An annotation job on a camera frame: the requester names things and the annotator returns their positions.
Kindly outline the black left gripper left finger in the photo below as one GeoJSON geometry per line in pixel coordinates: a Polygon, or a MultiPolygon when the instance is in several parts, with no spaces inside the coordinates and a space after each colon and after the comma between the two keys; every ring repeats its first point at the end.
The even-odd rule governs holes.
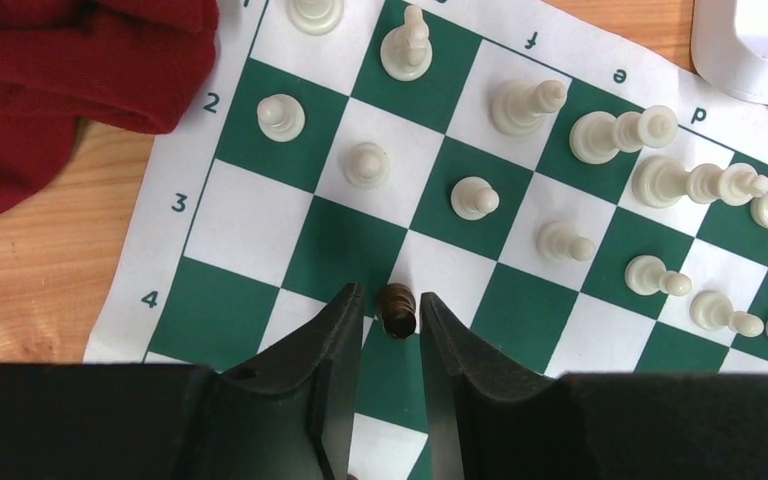
{"type": "Polygon", "coordinates": [[[344,479],[364,290],[345,285],[312,319],[243,363],[188,382],[181,479],[344,479]]]}

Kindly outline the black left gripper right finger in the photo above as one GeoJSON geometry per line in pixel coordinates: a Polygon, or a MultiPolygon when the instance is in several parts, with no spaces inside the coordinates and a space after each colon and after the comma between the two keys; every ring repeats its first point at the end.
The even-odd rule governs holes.
{"type": "Polygon", "coordinates": [[[561,382],[480,338],[435,293],[420,317],[433,478],[582,477],[580,416],[561,382]]]}

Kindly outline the dark brown chess pawn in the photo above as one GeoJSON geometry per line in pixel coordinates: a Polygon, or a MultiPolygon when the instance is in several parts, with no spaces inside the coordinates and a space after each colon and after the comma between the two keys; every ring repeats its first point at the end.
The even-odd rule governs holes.
{"type": "Polygon", "coordinates": [[[391,283],[382,287],[375,298],[376,317],[384,331],[395,339],[406,339],[417,328],[416,301],[404,284],[391,283]]]}

